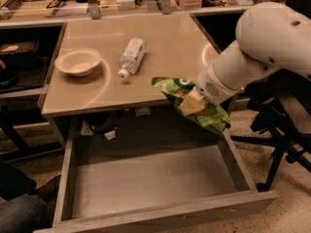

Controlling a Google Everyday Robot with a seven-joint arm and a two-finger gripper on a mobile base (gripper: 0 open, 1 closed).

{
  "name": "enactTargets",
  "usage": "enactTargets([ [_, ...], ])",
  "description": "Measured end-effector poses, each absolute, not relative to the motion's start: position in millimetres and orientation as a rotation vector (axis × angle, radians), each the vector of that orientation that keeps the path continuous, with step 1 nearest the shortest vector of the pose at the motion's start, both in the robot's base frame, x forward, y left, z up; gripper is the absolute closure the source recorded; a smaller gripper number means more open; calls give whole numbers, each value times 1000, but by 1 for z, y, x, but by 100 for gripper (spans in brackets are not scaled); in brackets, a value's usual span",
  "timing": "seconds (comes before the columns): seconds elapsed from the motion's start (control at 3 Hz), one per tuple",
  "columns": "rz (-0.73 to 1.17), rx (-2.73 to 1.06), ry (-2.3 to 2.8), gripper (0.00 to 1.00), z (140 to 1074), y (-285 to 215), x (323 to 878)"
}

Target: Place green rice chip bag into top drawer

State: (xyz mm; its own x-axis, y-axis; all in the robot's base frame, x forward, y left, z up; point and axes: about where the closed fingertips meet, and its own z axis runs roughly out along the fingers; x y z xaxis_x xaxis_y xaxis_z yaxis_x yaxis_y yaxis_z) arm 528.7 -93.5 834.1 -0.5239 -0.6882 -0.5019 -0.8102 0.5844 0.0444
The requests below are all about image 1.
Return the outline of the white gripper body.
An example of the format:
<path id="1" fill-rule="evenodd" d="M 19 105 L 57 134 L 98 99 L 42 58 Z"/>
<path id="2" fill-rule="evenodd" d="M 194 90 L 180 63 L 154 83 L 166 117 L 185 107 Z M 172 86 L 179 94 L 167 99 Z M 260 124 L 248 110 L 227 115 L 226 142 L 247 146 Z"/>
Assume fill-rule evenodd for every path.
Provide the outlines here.
<path id="1" fill-rule="evenodd" d="M 237 94 L 244 82 L 240 65 L 212 63 L 197 77 L 197 89 L 210 103 L 220 104 Z"/>

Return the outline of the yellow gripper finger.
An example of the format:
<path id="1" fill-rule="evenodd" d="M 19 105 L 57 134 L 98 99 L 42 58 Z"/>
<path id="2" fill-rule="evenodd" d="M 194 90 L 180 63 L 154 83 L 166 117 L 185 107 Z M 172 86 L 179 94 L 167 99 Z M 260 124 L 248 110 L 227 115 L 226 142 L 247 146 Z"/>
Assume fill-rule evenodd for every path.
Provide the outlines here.
<path id="1" fill-rule="evenodd" d="M 193 89 L 190 92 L 190 96 L 195 99 L 197 102 L 204 102 L 205 98 L 204 96 L 197 90 L 197 89 Z"/>
<path id="2" fill-rule="evenodd" d="M 195 114 L 202 111 L 206 107 L 204 101 L 198 101 L 196 98 L 187 97 L 178 109 L 185 115 Z"/>

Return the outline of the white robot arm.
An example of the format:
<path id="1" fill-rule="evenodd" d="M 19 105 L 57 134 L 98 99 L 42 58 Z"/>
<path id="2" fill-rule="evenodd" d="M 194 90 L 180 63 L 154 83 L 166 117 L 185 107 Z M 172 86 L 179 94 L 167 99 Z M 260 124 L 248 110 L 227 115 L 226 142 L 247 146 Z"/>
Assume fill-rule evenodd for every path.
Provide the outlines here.
<path id="1" fill-rule="evenodd" d="M 281 69 L 310 78 L 311 19 L 283 4 L 257 4 L 238 19 L 235 40 L 201 71 L 179 109 L 196 114 Z"/>

